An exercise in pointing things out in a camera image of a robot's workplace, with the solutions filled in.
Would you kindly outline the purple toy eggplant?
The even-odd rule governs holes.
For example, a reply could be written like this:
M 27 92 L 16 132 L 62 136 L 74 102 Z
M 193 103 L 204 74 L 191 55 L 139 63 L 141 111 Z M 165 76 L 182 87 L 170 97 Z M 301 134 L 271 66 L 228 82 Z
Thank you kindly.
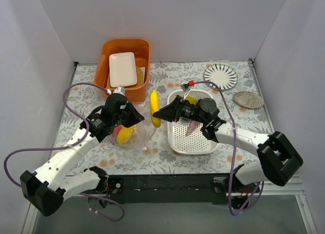
M 199 122 L 192 120 L 186 130 L 186 136 L 189 136 L 198 126 L 200 125 Z

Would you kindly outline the yellow toy mango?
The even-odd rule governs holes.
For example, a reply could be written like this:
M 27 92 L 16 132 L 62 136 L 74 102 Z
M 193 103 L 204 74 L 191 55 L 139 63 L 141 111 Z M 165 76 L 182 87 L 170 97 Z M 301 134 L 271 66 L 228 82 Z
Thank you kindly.
M 131 137 L 133 136 L 133 134 L 135 133 L 136 127 L 132 126 L 132 127 L 122 127 L 119 132 L 117 133 L 116 136 L 116 141 L 119 144 L 125 144 L 127 143 Z

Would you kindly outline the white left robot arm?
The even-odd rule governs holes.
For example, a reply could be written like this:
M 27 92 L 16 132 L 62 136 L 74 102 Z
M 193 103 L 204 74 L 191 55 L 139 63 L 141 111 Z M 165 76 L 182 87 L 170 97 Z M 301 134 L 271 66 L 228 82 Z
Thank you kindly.
M 59 150 L 33 173 L 25 171 L 20 176 L 24 197 L 47 217 L 76 194 L 88 190 L 105 192 L 108 175 L 103 169 L 93 166 L 72 177 L 67 176 L 68 172 L 116 127 L 129 128 L 143 120 L 144 117 L 125 95 L 110 95 L 103 106 L 95 108 L 80 124 L 67 142 L 66 149 Z

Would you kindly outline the clear zip top bag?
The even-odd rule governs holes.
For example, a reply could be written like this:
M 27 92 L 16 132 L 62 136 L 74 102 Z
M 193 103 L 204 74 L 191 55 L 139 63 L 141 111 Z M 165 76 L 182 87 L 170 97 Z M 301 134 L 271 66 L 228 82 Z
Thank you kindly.
M 134 125 L 136 127 L 135 133 L 131 137 L 131 139 L 125 144 L 119 144 L 116 141 L 116 137 L 110 135 L 108 136 L 108 140 L 110 143 L 121 146 L 127 149 L 139 149 L 143 150 L 149 143 L 149 140 L 152 137 L 152 133 L 155 129 L 151 122 L 150 118 L 150 105 L 149 102 L 144 103 L 135 103 L 136 110 L 144 116 L 145 120 L 140 123 Z

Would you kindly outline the yellow toy banana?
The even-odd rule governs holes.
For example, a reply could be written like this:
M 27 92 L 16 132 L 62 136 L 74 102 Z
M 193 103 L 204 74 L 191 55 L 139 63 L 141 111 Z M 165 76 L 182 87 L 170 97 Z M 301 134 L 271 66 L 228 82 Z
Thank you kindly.
M 155 89 L 153 89 L 150 93 L 149 103 L 151 122 L 155 128 L 159 128 L 161 126 L 161 120 L 153 116 L 153 114 L 159 110 L 158 93 Z

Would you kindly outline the red toy apple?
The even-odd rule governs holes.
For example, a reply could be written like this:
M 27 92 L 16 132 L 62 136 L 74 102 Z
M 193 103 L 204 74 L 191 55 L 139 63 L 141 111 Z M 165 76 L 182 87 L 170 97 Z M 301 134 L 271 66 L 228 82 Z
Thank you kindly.
M 114 128 L 114 130 L 112 132 L 112 136 L 116 137 L 119 134 L 119 132 L 120 132 L 121 129 L 123 129 L 123 126 L 122 125 L 117 126 L 116 128 Z

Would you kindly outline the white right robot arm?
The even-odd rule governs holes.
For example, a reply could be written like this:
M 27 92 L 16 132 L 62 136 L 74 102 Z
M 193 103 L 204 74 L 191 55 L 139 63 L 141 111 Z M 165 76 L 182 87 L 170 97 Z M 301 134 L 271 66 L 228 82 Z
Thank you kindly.
M 178 95 L 163 108 L 151 102 L 150 112 L 152 118 L 168 122 L 177 122 L 180 118 L 199 122 L 206 139 L 232 145 L 258 157 L 258 163 L 238 166 L 230 173 L 230 187 L 235 192 L 263 181 L 284 186 L 303 165 L 302 157 L 283 133 L 276 131 L 268 135 L 235 128 L 219 118 L 219 109 L 212 98 L 200 99 L 194 105 Z

